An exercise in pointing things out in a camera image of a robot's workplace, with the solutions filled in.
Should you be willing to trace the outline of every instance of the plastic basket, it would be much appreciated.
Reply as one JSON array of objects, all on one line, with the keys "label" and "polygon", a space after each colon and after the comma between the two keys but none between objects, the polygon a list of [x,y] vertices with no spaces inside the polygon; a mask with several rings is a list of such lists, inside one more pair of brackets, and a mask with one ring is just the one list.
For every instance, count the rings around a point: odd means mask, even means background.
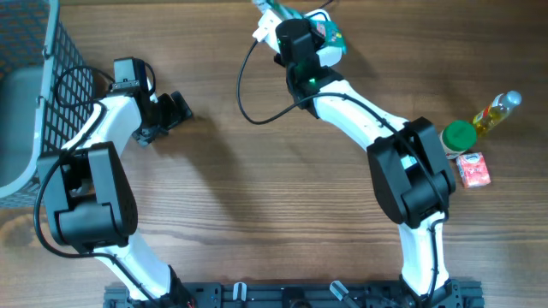
[{"label": "plastic basket", "polygon": [[[0,0],[0,208],[33,205],[36,160],[61,149],[84,125],[91,106],[64,109],[52,88],[67,68],[84,64],[63,24],[57,0]],[[60,99],[91,99],[92,73],[74,71]]]}]

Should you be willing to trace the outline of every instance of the wood grain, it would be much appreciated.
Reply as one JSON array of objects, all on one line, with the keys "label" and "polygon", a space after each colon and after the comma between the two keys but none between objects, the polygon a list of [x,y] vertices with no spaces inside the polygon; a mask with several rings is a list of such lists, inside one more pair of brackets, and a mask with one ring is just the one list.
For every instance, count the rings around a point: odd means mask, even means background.
[{"label": "wood grain", "polygon": [[[500,92],[522,93],[523,105],[474,147],[493,183],[459,186],[444,228],[448,270],[481,280],[488,307],[548,300],[547,13],[545,1],[510,0],[345,0],[332,10],[349,43],[337,69],[391,113],[442,129]],[[122,156],[140,231],[184,281],[396,279],[397,229],[373,196],[366,154],[304,111],[264,127],[239,113],[235,77],[259,17],[238,2],[62,9],[90,64],[112,71],[115,58],[145,59],[159,91],[181,91],[196,115]],[[256,119],[290,104],[272,56],[258,48],[244,76]],[[30,213],[0,211],[2,306],[100,306],[116,278],[97,261],[40,248]]]}]

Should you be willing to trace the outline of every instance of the red and white box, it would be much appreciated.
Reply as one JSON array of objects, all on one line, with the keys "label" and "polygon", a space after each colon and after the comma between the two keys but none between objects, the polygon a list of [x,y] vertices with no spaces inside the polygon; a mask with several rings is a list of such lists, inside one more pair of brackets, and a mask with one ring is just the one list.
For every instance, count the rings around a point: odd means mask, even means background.
[{"label": "red and white box", "polygon": [[461,173],[462,183],[465,188],[482,187],[491,183],[483,154],[460,155],[456,159],[456,165]]}]

